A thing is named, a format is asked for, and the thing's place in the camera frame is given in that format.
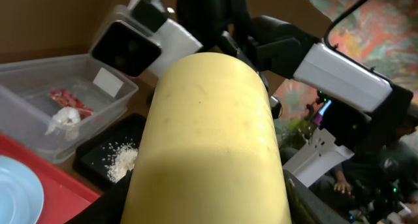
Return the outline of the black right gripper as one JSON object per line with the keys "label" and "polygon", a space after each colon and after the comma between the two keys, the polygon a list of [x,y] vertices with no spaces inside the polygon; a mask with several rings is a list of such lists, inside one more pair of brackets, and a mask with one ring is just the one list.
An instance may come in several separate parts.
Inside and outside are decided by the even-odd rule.
{"label": "black right gripper", "polygon": [[218,46],[224,54],[249,65],[267,87],[263,71],[292,79],[314,44],[321,39],[288,22],[258,16],[237,23],[236,35],[223,31]]}

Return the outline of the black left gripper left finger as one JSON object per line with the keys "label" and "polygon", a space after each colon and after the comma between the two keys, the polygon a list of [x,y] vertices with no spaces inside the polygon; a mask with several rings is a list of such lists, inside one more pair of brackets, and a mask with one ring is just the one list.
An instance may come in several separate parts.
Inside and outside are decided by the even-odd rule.
{"label": "black left gripper left finger", "polygon": [[132,174],[129,171],[114,187],[65,224],[120,224]]}

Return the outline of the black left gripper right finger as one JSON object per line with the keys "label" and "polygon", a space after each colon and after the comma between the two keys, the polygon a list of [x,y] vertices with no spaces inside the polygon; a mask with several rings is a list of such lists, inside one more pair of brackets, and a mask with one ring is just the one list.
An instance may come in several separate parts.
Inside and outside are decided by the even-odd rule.
{"label": "black left gripper right finger", "polygon": [[283,176],[292,224],[349,224],[288,170]]}

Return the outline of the rice food leftovers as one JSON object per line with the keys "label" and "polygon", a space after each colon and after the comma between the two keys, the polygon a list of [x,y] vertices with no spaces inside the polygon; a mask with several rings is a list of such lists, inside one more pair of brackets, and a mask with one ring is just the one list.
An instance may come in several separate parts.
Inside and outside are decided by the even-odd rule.
{"label": "rice food leftovers", "polygon": [[132,144],[120,144],[117,148],[112,148],[112,155],[109,155],[105,161],[106,177],[112,182],[120,181],[128,171],[135,167],[135,160],[138,155],[138,149]]}

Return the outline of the white tissue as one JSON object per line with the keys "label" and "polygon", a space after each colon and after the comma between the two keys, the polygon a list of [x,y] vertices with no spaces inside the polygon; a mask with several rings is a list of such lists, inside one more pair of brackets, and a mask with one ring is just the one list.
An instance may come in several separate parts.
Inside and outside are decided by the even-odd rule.
{"label": "white tissue", "polygon": [[52,121],[48,125],[45,135],[53,133],[58,125],[72,126],[81,121],[80,114],[77,109],[66,106],[52,116]]}

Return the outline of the yellow plastic cup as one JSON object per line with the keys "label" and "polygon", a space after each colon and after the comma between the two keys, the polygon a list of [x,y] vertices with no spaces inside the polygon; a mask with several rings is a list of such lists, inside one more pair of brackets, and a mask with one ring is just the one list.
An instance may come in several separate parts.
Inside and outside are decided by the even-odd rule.
{"label": "yellow plastic cup", "polygon": [[291,222],[268,96],[253,69],[205,52],[159,79],[121,222]]}

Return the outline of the red snack wrapper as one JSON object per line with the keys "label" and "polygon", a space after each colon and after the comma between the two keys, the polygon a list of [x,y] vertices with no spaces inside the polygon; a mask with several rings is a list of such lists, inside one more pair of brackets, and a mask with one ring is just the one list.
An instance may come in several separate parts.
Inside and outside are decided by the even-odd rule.
{"label": "red snack wrapper", "polygon": [[90,107],[86,106],[67,89],[53,90],[49,92],[48,96],[62,107],[75,108],[81,119],[85,119],[93,114],[93,110]]}

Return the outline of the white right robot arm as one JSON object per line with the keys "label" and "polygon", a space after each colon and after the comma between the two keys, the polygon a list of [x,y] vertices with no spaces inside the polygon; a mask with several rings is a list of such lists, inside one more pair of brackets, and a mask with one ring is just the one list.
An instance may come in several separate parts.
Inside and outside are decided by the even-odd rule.
{"label": "white right robot arm", "polygon": [[407,114],[413,93],[328,47],[297,26],[259,16],[220,33],[223,52],[256,73],[271,71],[318,91],[330,103],[321,128],[354,152],[388,146]]}

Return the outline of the black food waste tray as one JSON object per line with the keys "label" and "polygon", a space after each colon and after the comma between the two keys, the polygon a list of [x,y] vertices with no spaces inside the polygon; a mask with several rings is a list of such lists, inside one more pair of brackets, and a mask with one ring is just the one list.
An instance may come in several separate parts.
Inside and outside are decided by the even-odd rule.
{"label": "black food waste tray", "polygon": [[115,183],[106,177],[105,165],[109,162],[105,159],[120,144],[132,144],[138,149],[145,124],[145,117],[131,114],[105,129],[76,149],[73,169],[103,191],[110,189]]}

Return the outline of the red plastic tray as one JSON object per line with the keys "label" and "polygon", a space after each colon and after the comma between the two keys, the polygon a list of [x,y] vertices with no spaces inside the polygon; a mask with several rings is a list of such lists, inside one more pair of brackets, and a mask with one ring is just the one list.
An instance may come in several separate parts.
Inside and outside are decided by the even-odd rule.
{"label": "red plastic tray", "polygon": [[5,135],[1,135],[1,155],[22,162],[40,179],[44,203],[39,223],[65,223],[99,198],[99,194]]}

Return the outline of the light blue plate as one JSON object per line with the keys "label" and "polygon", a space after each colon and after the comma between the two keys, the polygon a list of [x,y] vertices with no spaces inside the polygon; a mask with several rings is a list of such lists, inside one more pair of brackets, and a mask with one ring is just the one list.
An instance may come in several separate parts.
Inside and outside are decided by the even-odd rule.
{"label": "light blue plate", "polygon": [[44,206],[38,176],[23,163],[1,156],[1,224],[36,224]]}

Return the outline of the clear plastic bin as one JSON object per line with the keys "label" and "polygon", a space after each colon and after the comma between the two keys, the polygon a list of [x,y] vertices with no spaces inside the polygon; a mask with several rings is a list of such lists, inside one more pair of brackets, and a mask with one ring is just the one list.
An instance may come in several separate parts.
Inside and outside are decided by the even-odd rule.
{"label": "clear plastic bin", "polygon": [[[51,163],[116,121],[138,86],[88,54],[1,65],[1,132]],[[60,123],[53,93],[70,93],[91,109],[72,124]]]}

